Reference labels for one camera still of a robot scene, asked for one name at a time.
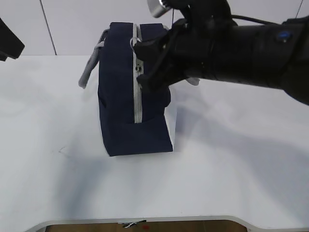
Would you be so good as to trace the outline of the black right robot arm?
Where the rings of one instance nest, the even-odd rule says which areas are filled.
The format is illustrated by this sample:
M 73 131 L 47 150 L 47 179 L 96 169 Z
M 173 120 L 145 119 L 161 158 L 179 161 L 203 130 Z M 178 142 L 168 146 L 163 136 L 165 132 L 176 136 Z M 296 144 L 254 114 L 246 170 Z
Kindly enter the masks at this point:
M 183 18 L 165 35 L 133 46 L 138 59 L 152 64 L 137 78 L 143 91 L 208 79 L 281 89 L 308 104 L 308 17 L 239 26 L 225 0 L 150 0 L 148 5 L 154 17 L 176 9 Z

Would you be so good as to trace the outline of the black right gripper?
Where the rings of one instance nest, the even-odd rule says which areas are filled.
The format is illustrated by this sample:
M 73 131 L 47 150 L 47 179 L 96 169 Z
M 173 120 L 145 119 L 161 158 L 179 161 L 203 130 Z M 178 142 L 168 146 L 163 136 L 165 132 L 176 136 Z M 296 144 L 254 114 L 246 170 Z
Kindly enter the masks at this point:
M 142 38 L 133 45 L 146 73 L 137 77 L 143 92 L 158 92 L 187 78 L 201 78 L 238 83 L 239 76 L 219 71 L 218 63 L 226 57 L 227 33 L 235 25 L 226 0 L 161 0 L 156 3 L 161 16 L 173 9 L 182 13 L 170 29 L 161 26 L 156 35 L 146 37 L 150 24 L 141 25 Z

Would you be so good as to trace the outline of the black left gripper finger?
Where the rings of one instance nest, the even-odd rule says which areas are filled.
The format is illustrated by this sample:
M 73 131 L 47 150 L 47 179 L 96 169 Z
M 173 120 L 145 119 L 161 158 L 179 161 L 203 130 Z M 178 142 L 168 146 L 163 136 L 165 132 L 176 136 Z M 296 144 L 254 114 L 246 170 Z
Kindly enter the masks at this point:
M 0 60 L 5 61 L 7 58 L 17 59 L 23 52 L 25 45 L 9 29 L 9 27 L 0 20 Z

